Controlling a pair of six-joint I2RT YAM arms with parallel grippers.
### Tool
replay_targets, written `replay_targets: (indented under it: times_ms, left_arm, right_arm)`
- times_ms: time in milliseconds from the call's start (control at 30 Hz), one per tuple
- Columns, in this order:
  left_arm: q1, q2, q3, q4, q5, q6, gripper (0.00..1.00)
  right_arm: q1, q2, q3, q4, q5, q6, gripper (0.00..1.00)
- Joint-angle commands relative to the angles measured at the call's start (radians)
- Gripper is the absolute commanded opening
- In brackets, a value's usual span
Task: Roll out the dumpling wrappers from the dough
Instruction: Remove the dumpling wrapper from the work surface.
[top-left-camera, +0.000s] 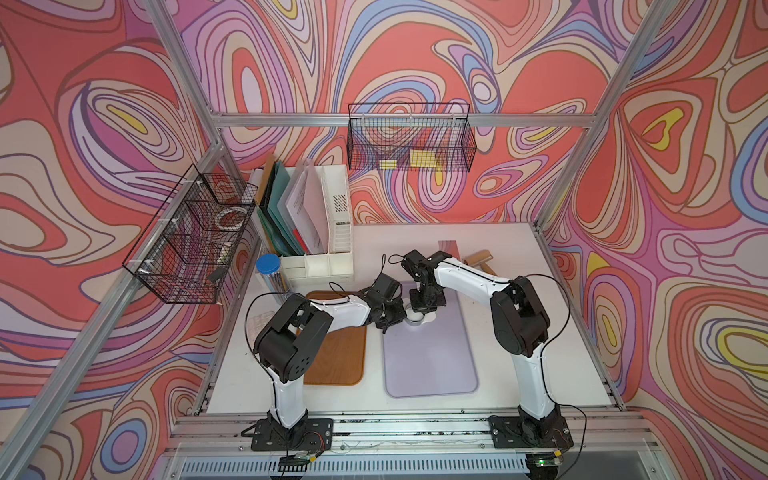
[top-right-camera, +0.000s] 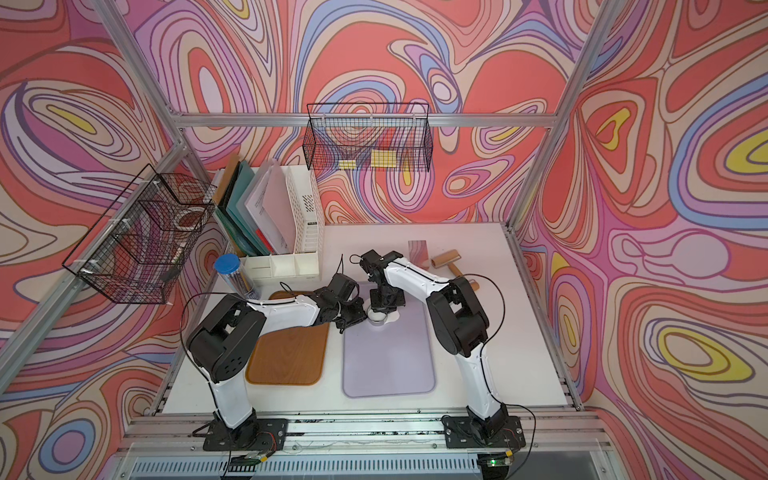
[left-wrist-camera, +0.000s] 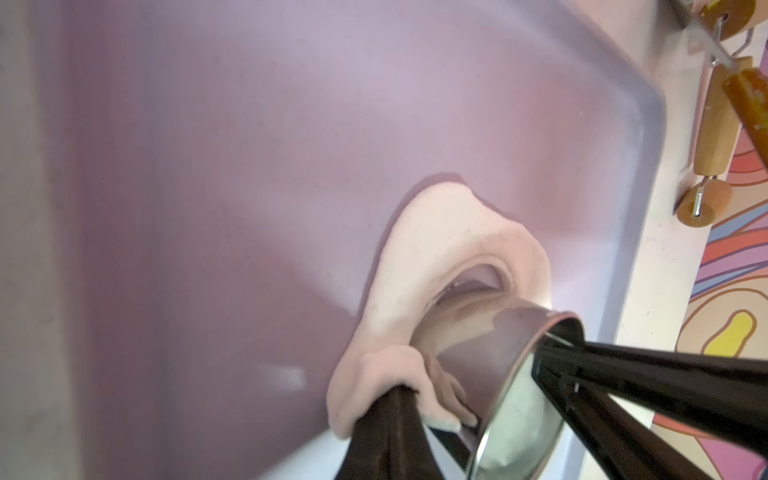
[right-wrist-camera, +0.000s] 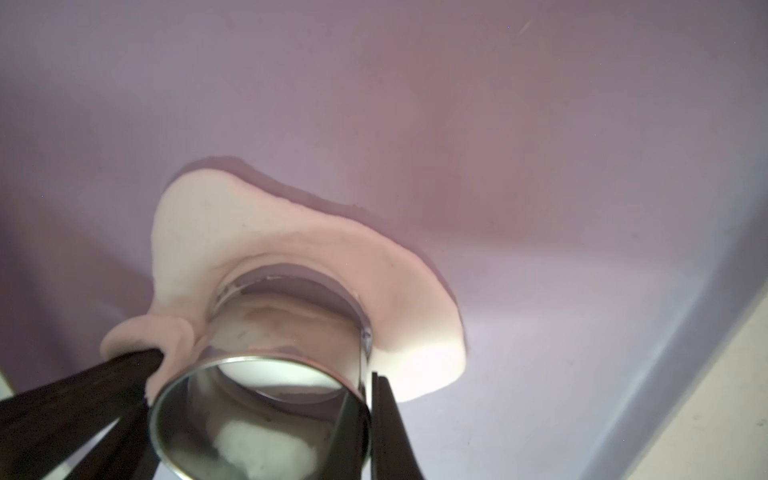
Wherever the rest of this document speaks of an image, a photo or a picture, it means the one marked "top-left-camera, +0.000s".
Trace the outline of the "white dough piece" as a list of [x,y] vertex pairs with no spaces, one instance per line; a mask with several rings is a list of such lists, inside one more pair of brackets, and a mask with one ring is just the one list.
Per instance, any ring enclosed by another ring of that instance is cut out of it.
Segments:
[[421,313],[412,309],[406,310],[406,317],[403,322],[410,327],[421,327],[428,323],[433,322],[437,317],[435,312]]

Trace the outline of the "wooden dough roller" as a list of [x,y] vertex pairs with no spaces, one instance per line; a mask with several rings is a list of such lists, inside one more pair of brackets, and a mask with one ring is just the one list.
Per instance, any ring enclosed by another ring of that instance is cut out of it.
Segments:
[[488,249],[483,249],[466,256],[463,262],[473,268],[479,269],[486,274],[496,276],[496,272],[491,268],[489,262],[493,259],[493,255]]

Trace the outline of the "lilac plastic cutting mat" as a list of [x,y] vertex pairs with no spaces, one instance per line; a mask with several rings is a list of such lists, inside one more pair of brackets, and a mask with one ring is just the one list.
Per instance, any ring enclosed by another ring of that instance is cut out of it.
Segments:
[[383,335],[384,378],[394,398],[468,394],[479,380],[458,294],[445,292],[447,304],[433,321],[399,323]]

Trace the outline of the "round metal cutter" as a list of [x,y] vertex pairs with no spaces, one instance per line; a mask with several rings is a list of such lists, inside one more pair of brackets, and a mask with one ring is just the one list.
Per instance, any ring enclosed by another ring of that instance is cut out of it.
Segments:
[[415,311],[410,304],[405,305],[405,322],[411,326],[420,326],[426,322],[427,315]]

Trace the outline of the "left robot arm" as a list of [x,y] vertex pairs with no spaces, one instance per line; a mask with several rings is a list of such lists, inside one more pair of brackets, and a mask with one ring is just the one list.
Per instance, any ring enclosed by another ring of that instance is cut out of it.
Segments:
[[247,337],[251,355],[272,381],[272,424],[293,432],[305,422],[304,375],[328,334],[374,326],[381,332],[406,318],[402,284],[381,273],[358,291],[340,292],[336,299],[314,300],[290,294],[255,337]]

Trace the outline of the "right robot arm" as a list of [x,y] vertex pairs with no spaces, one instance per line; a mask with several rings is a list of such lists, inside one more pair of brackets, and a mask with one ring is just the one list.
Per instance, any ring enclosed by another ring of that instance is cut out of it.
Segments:
[[443,251],[424,256],[412,250],[400,265],[416,282],[409,313],[425,318],[436,312],[446,305],[446,289],[489,308],[495,339],[513,359],[520,416],[542,427],[551,424],[559,408],[548,394],[541,360],[551,320],[531,281],[485,273]]

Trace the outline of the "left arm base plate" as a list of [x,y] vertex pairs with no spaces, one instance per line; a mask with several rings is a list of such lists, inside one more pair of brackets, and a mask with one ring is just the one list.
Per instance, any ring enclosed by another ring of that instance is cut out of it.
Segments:
[[334,421],[331,418],[301,419],[286,428],[272,417],[258,420],[241,432],[251,439],[250,449],[256,452],[307,451],[322,453],[332,447]]

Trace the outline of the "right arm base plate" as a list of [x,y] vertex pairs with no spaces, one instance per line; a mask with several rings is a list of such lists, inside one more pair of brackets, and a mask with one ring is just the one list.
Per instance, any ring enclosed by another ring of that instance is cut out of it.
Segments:
[[517,416],[492,415],[488,424],[496,449],[570,450],[574,440],[565,418],[558,410],[537,420],[522,412]]

